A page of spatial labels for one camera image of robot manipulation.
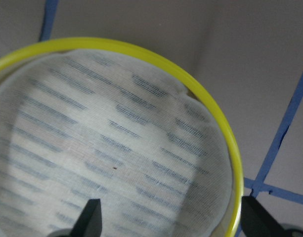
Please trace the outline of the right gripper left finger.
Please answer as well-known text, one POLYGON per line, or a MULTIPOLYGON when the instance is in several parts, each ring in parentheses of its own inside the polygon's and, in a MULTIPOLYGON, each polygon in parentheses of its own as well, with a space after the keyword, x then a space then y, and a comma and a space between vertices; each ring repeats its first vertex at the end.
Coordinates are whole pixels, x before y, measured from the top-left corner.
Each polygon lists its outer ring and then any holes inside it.
POLYGON ((102 212, 100 199, 89 199, 69 233, 70 237, 100 237, 102 212))

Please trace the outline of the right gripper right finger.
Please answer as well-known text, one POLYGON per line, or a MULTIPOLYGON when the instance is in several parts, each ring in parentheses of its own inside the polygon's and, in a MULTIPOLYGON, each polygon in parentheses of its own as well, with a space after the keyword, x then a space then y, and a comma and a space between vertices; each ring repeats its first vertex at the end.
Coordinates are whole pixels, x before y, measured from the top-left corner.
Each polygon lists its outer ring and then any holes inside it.
POLYGON ((290 236, 253 196, 242 197, 240 225, 247 237, 290 236))

